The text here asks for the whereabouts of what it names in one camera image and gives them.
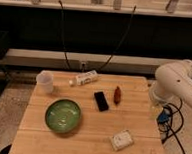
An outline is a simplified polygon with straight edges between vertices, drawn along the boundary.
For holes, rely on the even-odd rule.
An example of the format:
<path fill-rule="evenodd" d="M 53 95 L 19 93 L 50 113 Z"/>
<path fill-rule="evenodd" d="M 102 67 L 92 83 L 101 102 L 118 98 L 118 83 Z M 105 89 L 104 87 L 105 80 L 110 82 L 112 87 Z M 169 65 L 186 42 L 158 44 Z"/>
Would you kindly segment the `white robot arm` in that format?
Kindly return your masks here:
<path fill-rule="evenodd" d="M 154 104 L 165 105 L 176 96 L 192 108 L 191 60 L 161 65 L 156 68 L 155 77 L 149 90 L 149 97 Z"/>

